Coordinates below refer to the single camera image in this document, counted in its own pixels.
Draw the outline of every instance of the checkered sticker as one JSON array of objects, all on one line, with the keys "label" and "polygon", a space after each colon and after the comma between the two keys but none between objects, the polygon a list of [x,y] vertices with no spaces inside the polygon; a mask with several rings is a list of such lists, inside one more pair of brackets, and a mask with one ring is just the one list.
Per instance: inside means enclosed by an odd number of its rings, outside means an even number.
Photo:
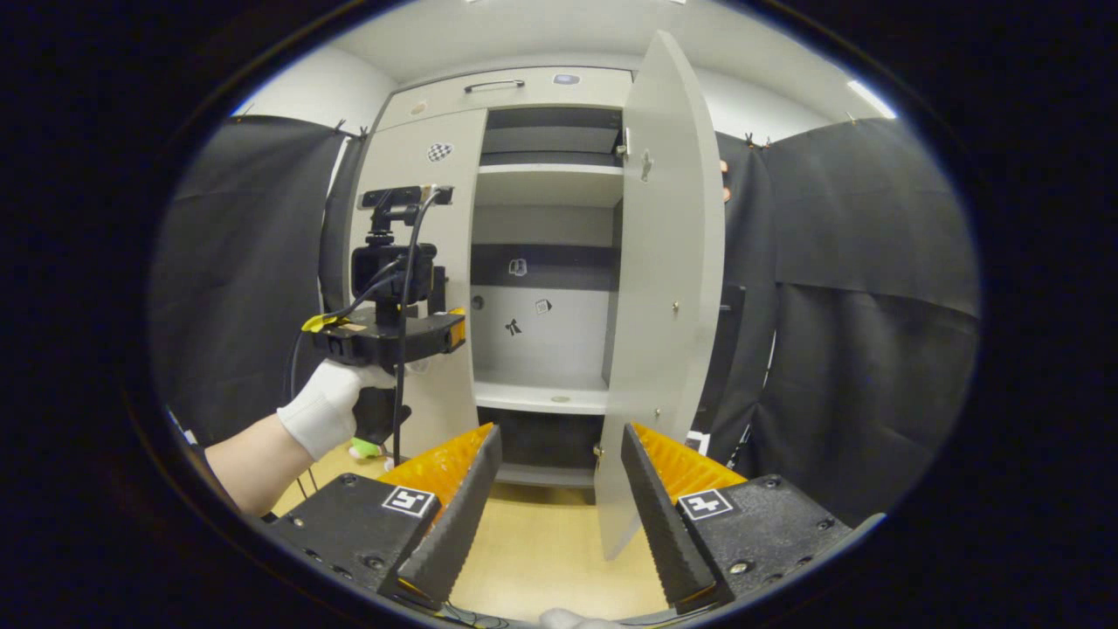
[{"label": "checkered sticker", "polygon": [[698,494],[680,496],[680,504],[683,505],[683,511],[686,512],[688,517],[692,521],[733,511],[733,506],[718,493],[718,489],[708,489]]},{"label": "checkered sticker", "polygon": [[432,504],[435,495],[430,492],[397,487],[392,489],[392,493],[388,495],[388,499],[381,506],[386,509],[408,514],[413,517],[423,517],[424,512],[427,511],[427,505]]},{"label": "checkered sticker", "polygon": [[446,155],[454,151],[454,144],[444,144],[442,142],[435,142],[427,149],[427,159],[430,161],[443,161]]}]

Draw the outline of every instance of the ceiling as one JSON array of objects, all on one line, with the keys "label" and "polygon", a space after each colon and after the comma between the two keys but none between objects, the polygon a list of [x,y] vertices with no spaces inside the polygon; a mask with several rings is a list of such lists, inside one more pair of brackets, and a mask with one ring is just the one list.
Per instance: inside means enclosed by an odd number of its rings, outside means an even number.
[{"label": "ceiling", "polygon": [[400,85],[512,56],[643,56],[656,30],[671,32],[691,65],[768,88],[833,122],[879,115],[851,78],[781,32],[711,0],[416,0],[333,46]]}]

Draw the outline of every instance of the drawer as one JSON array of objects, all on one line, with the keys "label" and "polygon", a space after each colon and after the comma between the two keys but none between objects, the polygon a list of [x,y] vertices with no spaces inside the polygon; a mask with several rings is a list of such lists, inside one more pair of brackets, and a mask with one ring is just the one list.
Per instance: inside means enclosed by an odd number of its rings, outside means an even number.
[{"label": "drawer", "polygon": [[[556,83],[557,75],[577,76],[578,83]],[[380,123],[377,124],[377,131],[476,108],[527,106],[622,108],[632,85],[633,75],[627,69],[533,67],[470,74],[397,93],[385,108]],[[466,87],[470,86],[475,87],[466,92]]]}]

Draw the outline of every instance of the drawer handle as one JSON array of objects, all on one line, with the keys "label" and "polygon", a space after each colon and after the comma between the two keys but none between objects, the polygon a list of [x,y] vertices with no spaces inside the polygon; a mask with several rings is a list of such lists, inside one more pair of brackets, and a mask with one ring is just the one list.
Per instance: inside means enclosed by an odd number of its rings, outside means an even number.
[{"label": "drawer handle", "polygon": [[482,85],[501,85],[502,83],[514,83],[517,87],[524,86],[524,82],[519,78],[508,78],[505,80],[487,80],[485,83],[474,83],[473,85],[466,85],[466,94],[472,94],[474,87],[481,87]]}]

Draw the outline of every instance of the white wall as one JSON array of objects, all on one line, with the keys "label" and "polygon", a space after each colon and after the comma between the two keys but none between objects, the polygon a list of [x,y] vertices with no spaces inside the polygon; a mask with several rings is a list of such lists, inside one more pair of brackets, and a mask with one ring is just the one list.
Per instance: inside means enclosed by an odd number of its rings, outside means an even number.
[{"label": "white wall", "polygon": [[[468,72],[539,65],[585,65],[639,70],[642,60],[643,58],[638,55],[598,53],[520,55],[448,67],[435,75],[424,76],[407,83],[423,83]],[[828,120],[822,113],[752,83],[704,68],[695,68],[695,75],[699,77],[699,85],[707,99],[714,131],[728,135],[745,139],[747,133],[752,133],[754,142],[760,144],[765,143],[766,137],[776,142],[789,135],[841,122]]]},{"label": "white wall", "polygon": [[396,82],[350,53],[324,46],[295,61],[249,96],[233,115],[281,115],[343,131],[371,127]]}]

